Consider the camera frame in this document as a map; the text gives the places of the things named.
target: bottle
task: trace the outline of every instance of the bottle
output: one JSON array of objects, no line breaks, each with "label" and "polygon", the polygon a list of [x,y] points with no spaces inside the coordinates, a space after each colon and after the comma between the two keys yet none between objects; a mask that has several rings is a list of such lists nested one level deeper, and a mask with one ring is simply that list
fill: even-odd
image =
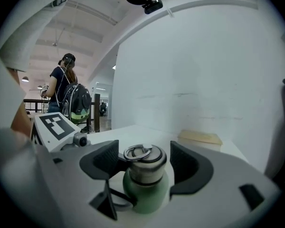
[{"label": "bottle", "polygon": [[123,155],[130,162],[123,176],[123,189],[126,195],[137,201],[133,210],[141,214],[155,212],[169,185],[165,151],[155,145],[139,144],[126,149]]}]

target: metal ring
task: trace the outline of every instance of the metal ring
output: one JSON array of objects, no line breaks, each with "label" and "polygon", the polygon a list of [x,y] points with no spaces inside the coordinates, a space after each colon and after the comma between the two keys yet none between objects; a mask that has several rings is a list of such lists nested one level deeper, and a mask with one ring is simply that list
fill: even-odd
[{"label": "metal ring", "polygon": [[139,156],[135,156],[135,157],[129,157],[129,156],[128,156],[128,153],[129,153],[131,150],[134,150],[134,149],[136,149],[136,148],[143,148],[143,146],[141,147],[141,146],[139,146],[139,145],[136,145],[136,146],[131,146],[131,147],[125,149],[124,152],[123,152],[124,158],[125,158],[126,160],[128,160],[128,161],[138,161],[138,160],[141,160],[141,159],[147,157],[147,156],[151,153],[151,148],[148,148],[148,149],[144,148],[145,150],[147,150],[146,153],[144,153],[144,154],[142,154],[142,155],[139,155]]}]

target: ceiling light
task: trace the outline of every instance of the ceiling light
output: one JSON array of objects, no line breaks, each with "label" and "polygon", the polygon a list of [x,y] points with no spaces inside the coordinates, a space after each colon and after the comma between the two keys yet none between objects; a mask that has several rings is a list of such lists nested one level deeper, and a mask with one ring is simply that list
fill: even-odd
[{"label": "ceiling light", "polygon": [[28,79],[29,79],[29,78],[25,76],[25,77],[22,78],[22,81],[23,81],[23,82],[29,82]]}]

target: person's arm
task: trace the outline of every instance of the person's arm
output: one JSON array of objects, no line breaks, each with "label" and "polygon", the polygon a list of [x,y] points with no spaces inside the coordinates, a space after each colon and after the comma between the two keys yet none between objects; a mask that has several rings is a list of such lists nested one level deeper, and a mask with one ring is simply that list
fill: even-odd
[{"label": "person's arm", "polygon": [[[13,69],[8,69],[12,77],[20,85],[18,72]],[[25,134],[28,138],[30,136],[31,122],[29,120],[28,114],[25,110],[24,104],[21,104],[16,112],[14,120],[11,124],[11,129],[16,132],[21,132]]]},{"label": "person's arm", "polygon": [[57,79],[54,76],[51,76],[50,81],[49,81],[49,85],[48,85],[48,89],[46,91],[46,97],[52,97],[55,93],[55,89],[56,89],[56,84],[57,84]]}]

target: backpack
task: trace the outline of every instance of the backpack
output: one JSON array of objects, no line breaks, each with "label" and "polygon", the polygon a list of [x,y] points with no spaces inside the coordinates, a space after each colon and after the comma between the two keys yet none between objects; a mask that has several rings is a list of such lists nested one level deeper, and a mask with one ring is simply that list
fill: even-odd
[{"label": "backpack", "polygon": [[62,109],[63,116],[72,123],[79,124],[89,117],[92,98],[88,89],[77,82],[77,78],[76,82],[70,83],[65,73],[64,76],[69,85],[63,93],[62,104],[59,104],[58,100],[57,103]]}]

